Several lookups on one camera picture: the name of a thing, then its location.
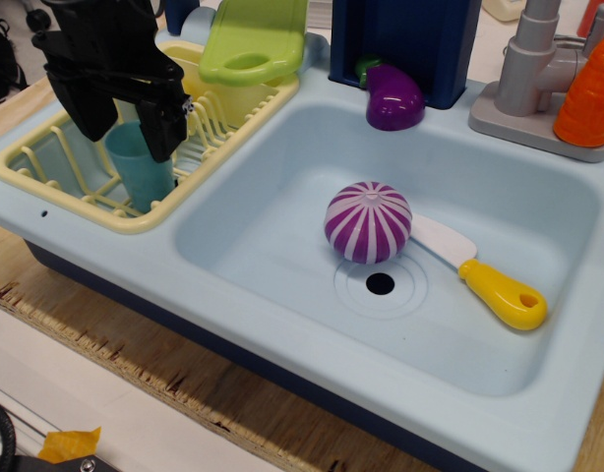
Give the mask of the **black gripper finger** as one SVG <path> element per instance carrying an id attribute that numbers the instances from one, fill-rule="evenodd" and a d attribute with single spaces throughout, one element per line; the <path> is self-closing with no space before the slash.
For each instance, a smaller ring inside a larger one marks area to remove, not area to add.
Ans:
<path id="1" fill-rule="evenodd" d="M 188 136 L 188 115 L 193 110 L 192 97 L 165 100 L 141 100 L 136 104 L 140 128 L 157 163 L 167 161 Z"/>
<path id="2" fill-rule="evenodd" d="M 97 90 L 88 79 L 60 79 L 47 74 L 52 89 L 80 132 L 98 142 L 114 126 L 118 112 L 113 98 Z"/>

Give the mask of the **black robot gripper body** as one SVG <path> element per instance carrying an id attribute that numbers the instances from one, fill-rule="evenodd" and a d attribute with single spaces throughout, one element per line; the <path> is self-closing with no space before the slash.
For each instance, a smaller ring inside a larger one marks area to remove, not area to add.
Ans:
<path id="1" fill-rule="evenodd" d="M 46 1 L 58 29 L 37 33 L 46 76 L 64 106 L 181 106 L 183 72 L 154 40 L 164 3 Z"/>

